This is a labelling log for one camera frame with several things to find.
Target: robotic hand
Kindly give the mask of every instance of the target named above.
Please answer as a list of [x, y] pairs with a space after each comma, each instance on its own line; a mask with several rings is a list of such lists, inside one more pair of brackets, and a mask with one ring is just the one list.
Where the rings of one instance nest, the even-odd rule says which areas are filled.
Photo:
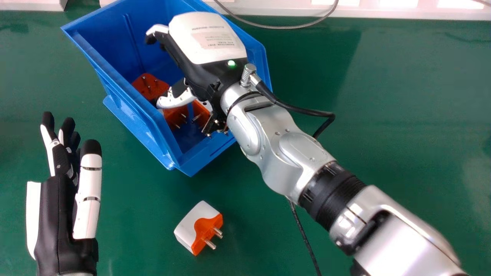
[[303, 207], [331, 240], [353, 256], [353, 276], [465, 276], [445, 238], [375, 186], [341, 167], [320, 143], [300, 130], [248, 64], [246, 49], [218, 14], [190, 12], [169, 26], [154, 25], [147, 44], [159, 42], [184, 72], [185, 87], [159, 102], [173, 107], [189, 96], [209, 101], [212, 119], [203, 134], [230, 130], [266, 184]]
[[102, 151], [96, 140], [77, 149], [80, 135], [74, 128], [73, 119], [66, 118], [57, 136], [53, 115], [43, 114], [51, 177], [28, 182], [26, 197], [27, 248], [38, 276], [97, 274]]

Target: blue container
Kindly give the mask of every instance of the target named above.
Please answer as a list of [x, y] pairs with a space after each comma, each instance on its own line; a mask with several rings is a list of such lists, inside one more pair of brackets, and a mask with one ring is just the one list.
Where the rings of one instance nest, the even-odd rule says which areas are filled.
[[[131, 85], [143, 73], [168, 84], [183, 77], [170, 56], [157, 45], [146, 45], [144, 38], [152, 25], [168, 25], [174, 15], [190, 11], [217, 13], [200, 0], [120, 0], [62, 30], [94, 67], [108, 94], [104, 105], [167, 169], [193, 176], [235, 139], [218, 133], [207, 138], [193, 124], [172, 132], [162, 114]], [[264, 46], [227, 22], [244, 43], [259, 76], [271, 86]]]

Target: cable connector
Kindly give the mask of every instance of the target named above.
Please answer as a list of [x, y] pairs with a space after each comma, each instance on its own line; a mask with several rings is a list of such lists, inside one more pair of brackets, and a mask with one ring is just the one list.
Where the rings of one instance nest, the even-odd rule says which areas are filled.
[[215, 250], [212, 237], [223, 238], [223, 216], [205, 201], [194, 206], [174, 229], [174, 235], [187, 250], [197, 256], [208, 245]]

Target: green table surface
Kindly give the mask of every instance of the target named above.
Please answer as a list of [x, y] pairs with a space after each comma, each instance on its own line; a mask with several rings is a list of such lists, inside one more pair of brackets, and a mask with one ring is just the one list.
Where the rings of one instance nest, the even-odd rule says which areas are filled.
[[[94, 70], [59, 29], [96, 8], [84, 0], [64, 13], [0, 12], [0, 275], [35, 274], [25, 196], [26, 181], [49, 174], [39, 133], [45, 110], [57, 126], [74, 117], [82, 139], [103, 147], [99, 275], [313, 275], [286, 199], [237, 145], [189, 178], [166, 170], [104, 107]], [[279, 97], [336, 112], [320, 137], [325, 148], [437, 228], [471, 275], [489, 275], [490, 22], [333, 18], [300, 30], [243, 27], [266, 47]], [[321, 123], [294, 118], [309, 133]], [[201, 200], [223, 214], [224, 238], [193, 257], [173, 230]], [[324, 275], [348, 275], [350, 258], [299, 214]]]

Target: silver robotic arm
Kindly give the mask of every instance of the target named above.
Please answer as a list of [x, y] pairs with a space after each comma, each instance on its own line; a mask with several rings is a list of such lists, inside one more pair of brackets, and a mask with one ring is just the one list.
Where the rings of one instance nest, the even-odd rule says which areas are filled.
[[352, 276], [467, 275], [440, 233], [343, 169], [296, 126], [220, 15], [177, 15], [168, 27], [150, 28], [145, 41], [160, 43], [184, 72], [187, 84], [159, 101], [185, 105], [178, 101], [186, 91], [209, 101], [213, 112], [203, 134], [230, 131], [266, 184], [304, 208], [346, 255], [354, 257]]

